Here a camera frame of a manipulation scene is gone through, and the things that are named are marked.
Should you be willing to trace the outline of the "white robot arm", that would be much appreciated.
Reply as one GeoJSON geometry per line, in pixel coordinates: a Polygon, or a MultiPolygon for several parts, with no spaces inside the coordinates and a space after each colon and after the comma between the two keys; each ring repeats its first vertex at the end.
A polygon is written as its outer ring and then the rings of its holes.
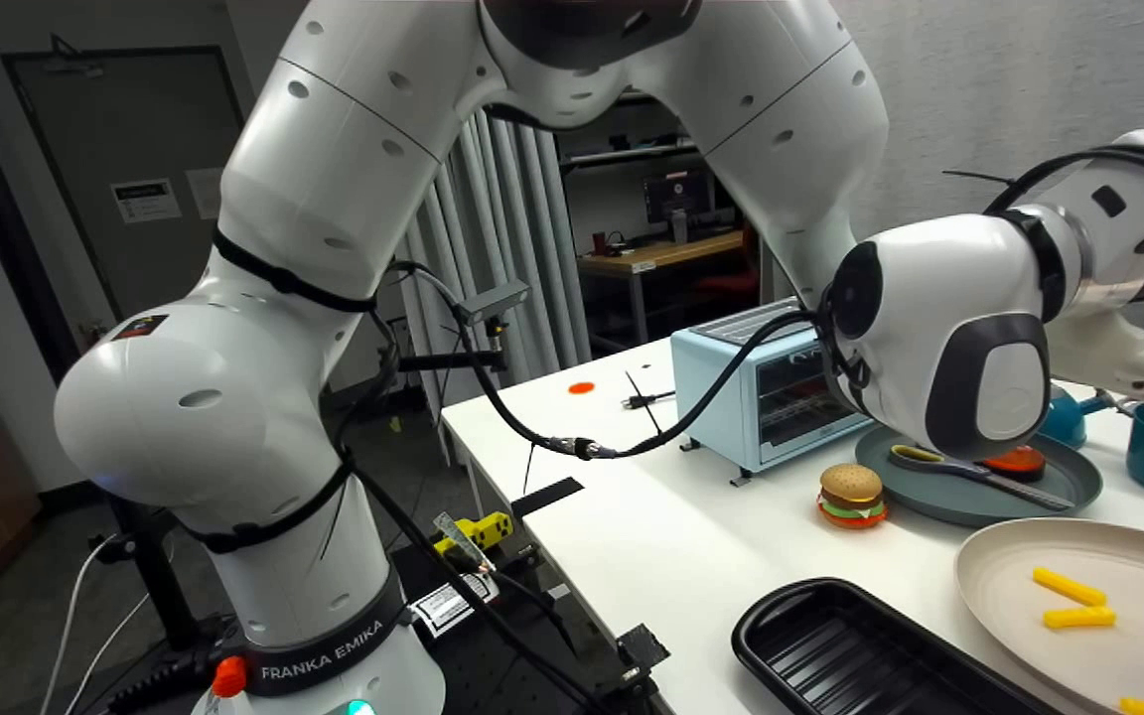
{"type": "Polygon", "coordinates": [[[237,613],[192,715],[445,713],[318,392],[471,112],[576,129],[626,90],[697,138],[858,415],[988,456],[1057,380],[1144,400],[1144,133],[862,240],[846,200],[887,102],[829,0],[311,0],[219,179],[201,280],[56,392],[65,453],[174,514],[237,613]]]}

